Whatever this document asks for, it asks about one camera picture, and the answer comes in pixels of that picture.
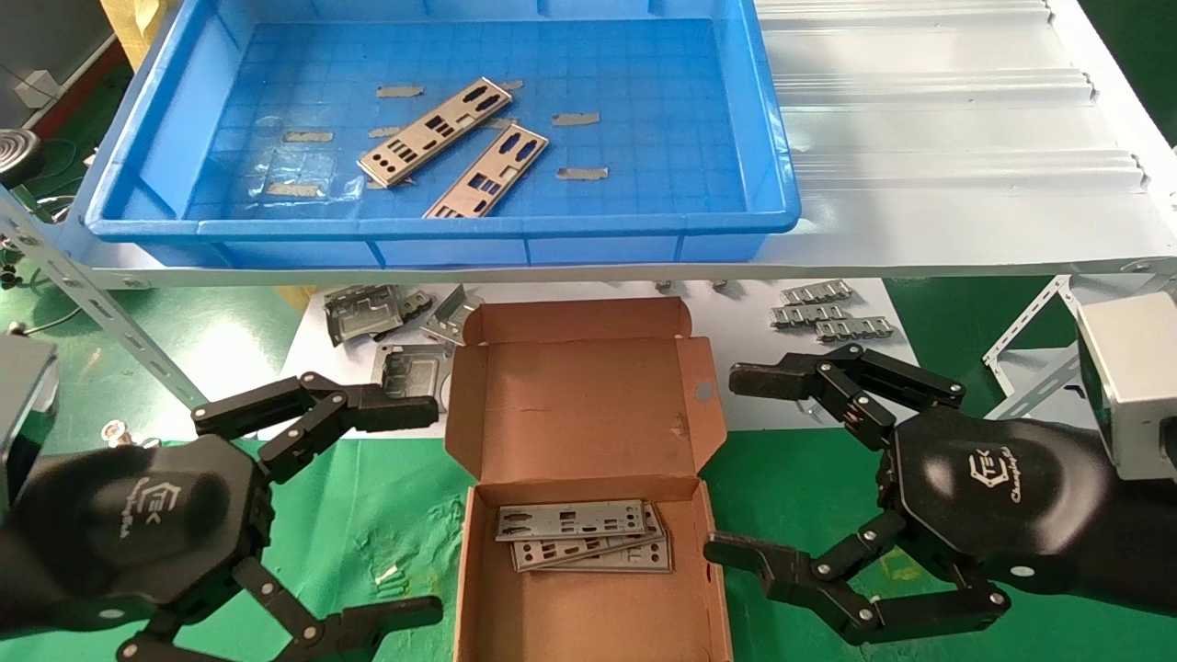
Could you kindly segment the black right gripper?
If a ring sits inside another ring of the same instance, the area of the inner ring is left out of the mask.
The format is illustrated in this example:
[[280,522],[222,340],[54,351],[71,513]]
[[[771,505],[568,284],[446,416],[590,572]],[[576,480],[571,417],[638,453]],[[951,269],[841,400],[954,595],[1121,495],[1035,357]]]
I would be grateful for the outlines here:
[[[887,449],[880,504],[903,516],[880,514],[820,556],[724,531],[703,542],[710,563],[754,575],[765,600],[814,613],[849,646],[988,629],[1011,607],[988,581],[1173,614],[1173,481],[1122,479],[1093,430],[920,413],[958,409],[966,388],[862,345],[736,363],[731,393],[814,400],[862,445]],[[920,415],[899,425],[882,400]],[[858,594],[850,581],[897,543],[955,590]]]

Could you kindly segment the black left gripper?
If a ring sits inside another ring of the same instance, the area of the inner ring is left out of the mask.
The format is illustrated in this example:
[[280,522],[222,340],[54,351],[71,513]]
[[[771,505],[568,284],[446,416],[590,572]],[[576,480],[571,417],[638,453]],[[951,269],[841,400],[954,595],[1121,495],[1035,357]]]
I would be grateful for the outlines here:
[[120,646],[121,661],[219,661],[174,638],[182,622],[201,622],[244,589],[290,633],[275,661],[371,661],[390,633],[439,623],[441,600],[315,618],[265,567],[240,562],[270,544],[270,482],[282,485],[351,430],[438,421],[433,395],[392,397],[375,382],[341,385],[307,372],[193,410],[197,433],[230,441],[290,423],[257,462],[214,436],[40,458],[4,516],[4,636],[97,633],[152,617]]

